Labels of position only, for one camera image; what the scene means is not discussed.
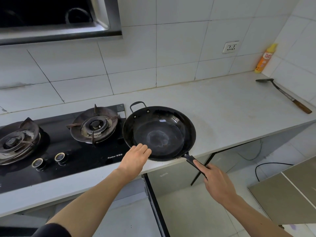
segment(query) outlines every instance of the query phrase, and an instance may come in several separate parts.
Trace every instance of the white countertop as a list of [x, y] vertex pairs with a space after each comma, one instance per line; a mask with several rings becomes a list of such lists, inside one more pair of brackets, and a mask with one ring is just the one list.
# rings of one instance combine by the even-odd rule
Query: white countertop
[[[199, 157], [316, 121], [313, 106], [303, 102], [313, 111], [310, 115], [305, 114], [270, 83], [255, 82], [259, 78], [266, 77], [247, 72], [3, 114], [0, 115], [0, 126], [27, 117], [41, 119], [83, 111], [94, 104], [110, 106], [124, 103], [126, 114], [130, 115], [129, 106], [135, 101], [144, 101], [147, 106], [174, 108], [191, 119], [197, 138], [190, 154]], [[168, 162], [149, 160], [142, 173], [180, 161], [185, 159]], [[0, 217], [84, 192], [103, 180], [118, 165], [116, 163], [0, 194]]]

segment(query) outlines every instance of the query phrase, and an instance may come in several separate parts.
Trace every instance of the yellow bottle cap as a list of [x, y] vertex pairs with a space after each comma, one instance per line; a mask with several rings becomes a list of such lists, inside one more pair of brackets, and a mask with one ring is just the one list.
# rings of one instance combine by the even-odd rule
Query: yellow bottle cap
[[277, 43], [273, 43], [268, 49], [268, 52], [275, 52], [277, 48]]

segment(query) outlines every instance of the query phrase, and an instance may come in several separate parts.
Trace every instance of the stove brand logo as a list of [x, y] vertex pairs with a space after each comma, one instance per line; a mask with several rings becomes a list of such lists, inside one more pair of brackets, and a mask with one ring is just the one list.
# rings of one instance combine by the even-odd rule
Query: stove brand logo
[[121, 156], [121, 155], [123, 155], [123, 154], [118, 154], [118, 155], [110, 156], [110, 157], [108, 157], [108, 159], [112, 159], [112, 158], [114, 158], [114, 157], [118, 157], [118, 156]]

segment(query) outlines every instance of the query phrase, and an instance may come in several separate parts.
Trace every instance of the person's right hand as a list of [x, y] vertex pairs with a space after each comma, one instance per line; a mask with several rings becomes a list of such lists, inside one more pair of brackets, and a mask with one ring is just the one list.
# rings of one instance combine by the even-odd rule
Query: person's right hand
[[142, 171], [150, 154], [151, 149], [148, 149], [147, 145], [138, 144], [137, 146], [132, 146], [117, 169], [126, 175], [128, 181], [131, 181]]
[[194, 160], [193, 163], [206, 175], [207, 179], [204, 178], [205, 187], [213, 199], [221, 205], [234, 200], [237, 193], [226, 173], [212, 164], [208, 164], [206, 168], [197, 160]]

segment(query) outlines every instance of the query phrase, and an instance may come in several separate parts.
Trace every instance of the electrical outlet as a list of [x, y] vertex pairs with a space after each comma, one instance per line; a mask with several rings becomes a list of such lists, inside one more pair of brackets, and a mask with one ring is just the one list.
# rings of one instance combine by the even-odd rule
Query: electrical outlet
[[223, 49], [223, 54], [235, 52], [238, 48], [239, 41], [227, 42]]

